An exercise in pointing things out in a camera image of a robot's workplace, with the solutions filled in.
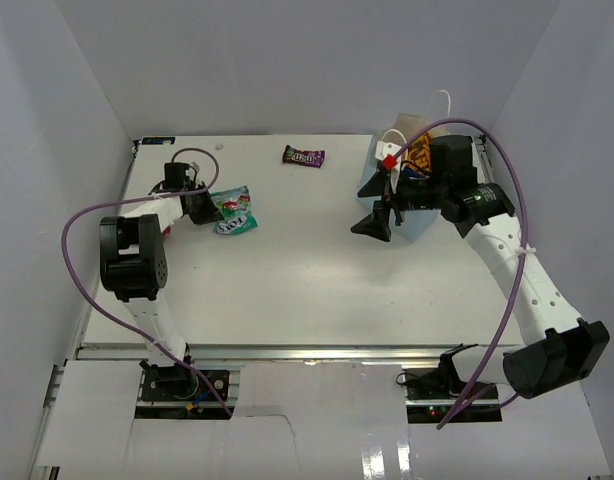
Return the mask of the teal Fox's candy bag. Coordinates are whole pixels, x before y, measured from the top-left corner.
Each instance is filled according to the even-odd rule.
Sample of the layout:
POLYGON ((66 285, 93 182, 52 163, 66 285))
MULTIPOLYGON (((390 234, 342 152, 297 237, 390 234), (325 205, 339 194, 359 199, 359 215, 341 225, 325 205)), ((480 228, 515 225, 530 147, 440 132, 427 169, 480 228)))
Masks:
POLYGON ((247 186, 215 192, 211 198, 222 215, 214 227, 216 234, 241 235, 258 227, 251 211, 251 195, 247 186))

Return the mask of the orange honey dijon chip bag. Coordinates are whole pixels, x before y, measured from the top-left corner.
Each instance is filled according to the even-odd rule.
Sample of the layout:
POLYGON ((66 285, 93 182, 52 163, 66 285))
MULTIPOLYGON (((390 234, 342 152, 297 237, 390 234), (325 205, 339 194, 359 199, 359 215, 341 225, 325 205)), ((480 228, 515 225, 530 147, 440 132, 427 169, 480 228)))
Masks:
POLYGON ((403 170, 410 177, 426 178, 431 174, 430 143, 433 137, 425 133, 418 137, 407 150, 403 170))

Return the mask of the brown purple M&M's pack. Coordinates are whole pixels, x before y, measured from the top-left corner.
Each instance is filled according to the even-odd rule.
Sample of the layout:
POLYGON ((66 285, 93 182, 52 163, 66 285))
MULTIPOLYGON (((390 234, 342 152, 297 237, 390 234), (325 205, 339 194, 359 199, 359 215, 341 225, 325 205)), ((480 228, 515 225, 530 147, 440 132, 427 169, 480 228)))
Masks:
POLYGON ((282 155, 282 162, 284 164, 321 168, 325 158, 326 152, 324 150, 300 150, 287 145, 282 155))

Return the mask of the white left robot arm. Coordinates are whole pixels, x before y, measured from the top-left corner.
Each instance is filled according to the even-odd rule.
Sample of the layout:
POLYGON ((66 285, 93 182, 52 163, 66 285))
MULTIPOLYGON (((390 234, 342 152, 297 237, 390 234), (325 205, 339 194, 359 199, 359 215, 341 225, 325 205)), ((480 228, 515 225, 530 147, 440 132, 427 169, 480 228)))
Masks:
POLYGON ((178 220, 195 225, 221 218, 206 184, 198 179, 195 163, 171 161, 164 179, 149 199, 120 216, 100 221, 100 276, 131 314, 147 348, 149 368, 169 368, 164 387, 175 398, 186 399, 198 387, 198 374, 185 365, 188 347, 171 319, 163 293, 168 280, 164 240, 178 220))

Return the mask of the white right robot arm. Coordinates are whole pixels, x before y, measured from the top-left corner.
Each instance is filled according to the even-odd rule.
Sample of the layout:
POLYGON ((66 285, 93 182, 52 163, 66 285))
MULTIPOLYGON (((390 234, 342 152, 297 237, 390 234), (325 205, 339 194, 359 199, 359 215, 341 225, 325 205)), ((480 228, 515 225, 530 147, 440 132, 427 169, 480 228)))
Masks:
POLYGON ((430 172, 413 178, 396 158, 394 143, 377 141, 369 152, 373 175, 357 195, 373 199, 355 234, 388 242, 392 225, 406 213, 437 210, 478 254, 497 285, 514 302, 523 345, 496 348, 483 381, 509 385, 531 399, 586 378, 610 340, 605 325, 587 322, 564 298, 536 254, 521 244, 521 225, 512 202, 496 183, 480 181, 472 140, 463 135, 433 139, 430 172))

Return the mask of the light blue paper bag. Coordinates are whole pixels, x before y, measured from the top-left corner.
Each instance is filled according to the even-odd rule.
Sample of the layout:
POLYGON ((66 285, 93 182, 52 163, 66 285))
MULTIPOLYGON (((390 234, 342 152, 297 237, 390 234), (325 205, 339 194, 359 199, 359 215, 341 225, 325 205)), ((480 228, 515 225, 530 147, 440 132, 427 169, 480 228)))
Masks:
MULTIPOLYGON (((389 128, 379 131, 371 138, 361 175, 360 186, 364 185, 376 170, 379 161, 376 160, 374 153, 376 143, 379 140, 393 142, 402 147, 411 139, 414 133, 420 131, 434 120, 448 118, 450 113, 451 95, 444 89, 437 90, 433 94, 428 103, 427 111, 424 114, 415 115, 400 113, 389 128)), ((445 125, 435 127, 427 133, 429 133, 433 139, 449 134, 445 125)), ((403 173, 413 180, 423 179, 410 177, 408 173, 403 170, 403 160, 401 161, 401 171, 403 173)), ((414 242, 434 223, 437 216, 438 212, 435 210, 407 212, 403 215, 404 223, 401 226, 396 226, 395 220, 391 219, 390 228, 394 234, 401 236, 409 242, 414 242)))

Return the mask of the blue corner label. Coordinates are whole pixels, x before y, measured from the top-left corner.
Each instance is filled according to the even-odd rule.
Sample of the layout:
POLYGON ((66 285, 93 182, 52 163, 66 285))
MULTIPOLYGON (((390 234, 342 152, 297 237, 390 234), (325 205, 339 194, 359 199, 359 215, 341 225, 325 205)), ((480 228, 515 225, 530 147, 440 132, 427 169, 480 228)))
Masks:
POLYGON ((140 145, 174 145, 176 141, 175 137, 162 137, 162 136, 153 136, 153 137, 143 137, 140 140, 140 145))

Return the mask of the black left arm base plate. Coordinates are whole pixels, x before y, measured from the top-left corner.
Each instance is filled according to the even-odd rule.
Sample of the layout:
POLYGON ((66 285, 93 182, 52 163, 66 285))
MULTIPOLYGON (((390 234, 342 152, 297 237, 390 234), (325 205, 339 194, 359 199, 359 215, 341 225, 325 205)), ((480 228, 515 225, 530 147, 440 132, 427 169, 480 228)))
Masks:
MULTIPOLYGON (((218 396, 226 401, 230 382, 228 370, 202 370, 218 396)), ((144 402, 215 400, 208 386, 179 366, 149 368, 145 371, 140 399, 144 402)))

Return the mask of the aluminium front frame rail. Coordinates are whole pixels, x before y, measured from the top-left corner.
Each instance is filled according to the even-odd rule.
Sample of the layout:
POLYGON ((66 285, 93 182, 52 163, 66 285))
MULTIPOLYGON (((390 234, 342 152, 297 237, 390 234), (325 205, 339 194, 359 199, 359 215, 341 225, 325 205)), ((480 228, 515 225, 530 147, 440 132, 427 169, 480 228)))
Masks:
MULTIPOLYGON (((191 344, 197 361, 388 361, 408 362, 438 358, 453 345, 210 345, 191 344)), ((84 343, 79 360, 141 360, 146 348, 137 343, 84 343)))

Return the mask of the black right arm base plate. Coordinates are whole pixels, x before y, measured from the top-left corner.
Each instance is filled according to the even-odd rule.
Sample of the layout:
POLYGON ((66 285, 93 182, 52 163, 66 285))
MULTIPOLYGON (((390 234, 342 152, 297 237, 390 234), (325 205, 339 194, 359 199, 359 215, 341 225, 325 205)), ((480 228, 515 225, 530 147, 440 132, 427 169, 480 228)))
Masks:
POLYGON ((461 380, 447 380, 438 369, 406 369, 395 381, 409 400, 455 400, 466 386, 461 380))

